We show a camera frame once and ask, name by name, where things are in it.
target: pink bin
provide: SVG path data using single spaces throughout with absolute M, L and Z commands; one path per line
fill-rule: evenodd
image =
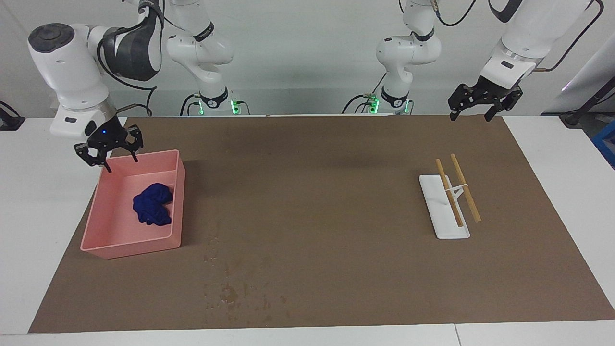
M 181 243 L 186 170 L 178 150 L 139 154 L 107 160 L 113 173 L 100 174 L 87 219 L 81 250 L 104 259 L 175 249 Z M 153 183 L 171 189 L 173 201 L 165 205 L 171 224 L 148 226 L 132 210 L 132 199 Z

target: white table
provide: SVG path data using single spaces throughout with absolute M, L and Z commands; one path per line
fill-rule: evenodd
M 557 118 L 505 120 L 613 305 L 615 172 L 581 130 Z M 615 345 L 615 321 L 17 335 L 27 332 L 100 171 L 74 154 L 73 141 L 52 137 L 50 123 L 28 119 L 0 132 L 2 345 Z

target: wooden dowel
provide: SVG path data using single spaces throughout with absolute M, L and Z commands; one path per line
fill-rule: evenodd
M 455 154 L 451 154 L 451 159 L 453 160 L 453 164 L 455 166 L 455 170 L 457 171 L 457 178 L 462 184 L 467 184 L 466 178 L 463 176 L 463 172 L 461 172 L 461 167 L 459 166 L 459 161 L 457 161 L 457 156 Z M 470 193 L 470 188 L 465 185 L 463 186 L 464 195 L 466 196 L 466 201 L 470 206 L 470 210 L 472 211 L 472 217 L 474 218 L 474 222 L 481 221 L 480 214 L 478 213 L 478 209 L 476 208 L 476 204 L 474 203 L 474 199 L 472 194 Z
M 444 174 L 444 168 L 442 167 L 442 162 L 440 159 L 435 160 L 435 165 L 438 166 L 438 173 L 440 173 L 440 179 L 442 179 L 442 185 L 444 185 L 444 189 L 446 190 L 446 197 L 448 198 L 448 203 L 451 205 L 451 209 L 453 210 L 453 215 L 455 215 L 455 221 L 457 221 L 458 227 L 463 227 L 463 222 L 461 221 L 461 216 L 459 215 L 459 209 L 455 206 L 455 200 L 453 198 L 453 193 L 451 190 L 450 184 L 446 179 L 446 175 Z

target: brown table surface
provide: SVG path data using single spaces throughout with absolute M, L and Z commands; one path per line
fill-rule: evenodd
M 99 259 L 84 217 L 30 332 L 615 319 L 501 118 L 133 123 L 181 153 L 182 246 Z M 418 182 L 442 158 L 455 183 L 450 153 L 483 217 L 462 200 L 464 240 Z

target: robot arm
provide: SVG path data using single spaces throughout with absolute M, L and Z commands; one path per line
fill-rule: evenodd
M 403 22 L 410 35 L 393 36 L 378 44 L 376 56 L 387 71 L 378 95 L 381 107 L 399 113 L 410 93 L 412 73 L 408 68 L 432 63 L 440 56 L 442 44 L 434 34 L 434 20 L 430 0 L 408 0 Z
M 138 127 L 121 126 L 97 62 L 117 77 L 151 79 L 161 67 L 164 17 L 157 3 L 139 1 L 139 24 L 131 28 L 51 23 L 34 29 L 28 37 L 34 64 L 60 103 L 50 131 L 85 140 L 74 149 L 90 166 L 104 165 L 110 171 L 107 152 L 125 148 L 136 161 L 135 152 L 143 148 Z M 127 140 L 129 134 L 132 142 Z M 90 155 L 89 148 L 97 154 Z
M 475 105 L 492 105 L 485 119 L 511 110 L 523 95 L 519 82 L 529 76 L 581 16 L 592 0 L 509 0 L 502 11 L 491 10 L 506 32 L 493 49 L 475 86 L 460 84 L 448 99 L 451 120 Z
M 234 49 L 230 41 L 214 31 L 202 0 L 170 2 L 185 33 L 169 37 L 169 55 L 194 76 L 201 107 L 205 105 L 212 112 L 230 110 L 230 92 L 217 67 L 232 61 Z

